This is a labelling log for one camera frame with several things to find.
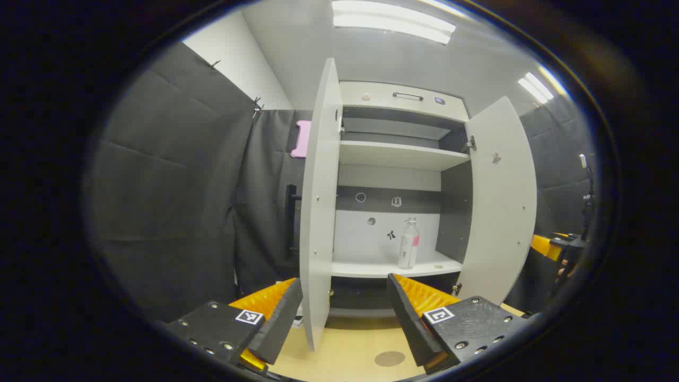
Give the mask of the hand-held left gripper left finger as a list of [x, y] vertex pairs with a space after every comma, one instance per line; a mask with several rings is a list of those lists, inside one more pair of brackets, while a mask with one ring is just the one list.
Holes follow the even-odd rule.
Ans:
[[234, 302], [208, 301], [163, 322], [162, 329], [221, 367], [264, 375], [278, 359], [301, 302], [301, 281], [294, 277]]

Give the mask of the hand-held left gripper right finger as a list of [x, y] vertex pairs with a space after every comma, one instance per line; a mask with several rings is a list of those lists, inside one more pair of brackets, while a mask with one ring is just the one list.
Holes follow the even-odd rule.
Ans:
[[497, 348], [533, 321], [483, 297], [460, 299], [405, 276], [387, 276], [387, 295], [415, 364], [427, 375]]

